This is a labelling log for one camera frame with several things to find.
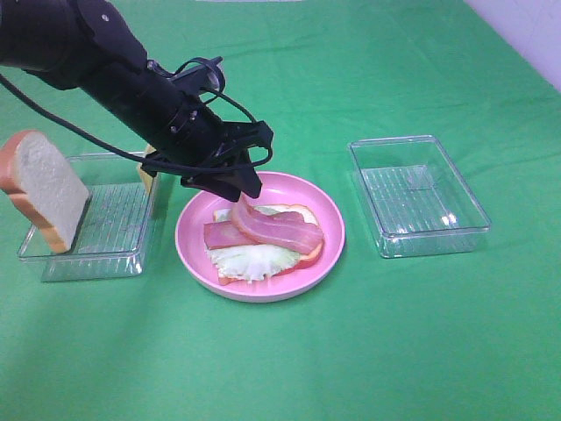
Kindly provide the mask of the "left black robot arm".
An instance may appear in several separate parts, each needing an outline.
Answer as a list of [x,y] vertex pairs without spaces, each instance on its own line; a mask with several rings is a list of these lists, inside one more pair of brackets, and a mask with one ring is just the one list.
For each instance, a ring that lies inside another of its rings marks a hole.
[[149,175],[178,175],[183,186],[232,202],[260,195],[249,151],[270,149],[273,131],[253,116],[225,122],[210,109],[224,96],[219,58],[195,57],[168,72],[107,1],[8,0],[1,62],[56,89],[86,92],[152,147],[140,160]]

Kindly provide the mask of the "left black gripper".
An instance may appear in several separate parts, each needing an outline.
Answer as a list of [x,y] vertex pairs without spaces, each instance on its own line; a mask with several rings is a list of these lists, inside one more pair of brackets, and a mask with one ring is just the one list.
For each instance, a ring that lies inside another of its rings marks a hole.
[[255,168],[272,158],[273,131],[264,121],[226,122],[208,107],[180,111],[142,168],[149,175],[178,175],[181,186],[237,202],[258,198],[262,183]]

